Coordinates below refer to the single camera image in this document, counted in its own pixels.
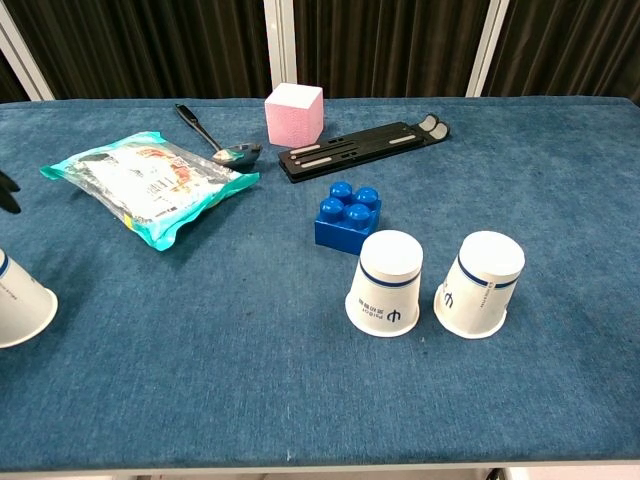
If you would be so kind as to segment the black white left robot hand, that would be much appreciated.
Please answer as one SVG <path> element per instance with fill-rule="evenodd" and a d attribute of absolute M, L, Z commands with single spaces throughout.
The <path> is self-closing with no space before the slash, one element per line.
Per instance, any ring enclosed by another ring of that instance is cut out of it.
<path fill-rule="evenodd" d="M 11 214 L 19 214 L 21 208 L 18 202 L 14 199 L 13 194 L 20 191 L 18 184 L 6 175 L 3 171 L 0 172 L 0 204 L 4 211 Z"/>

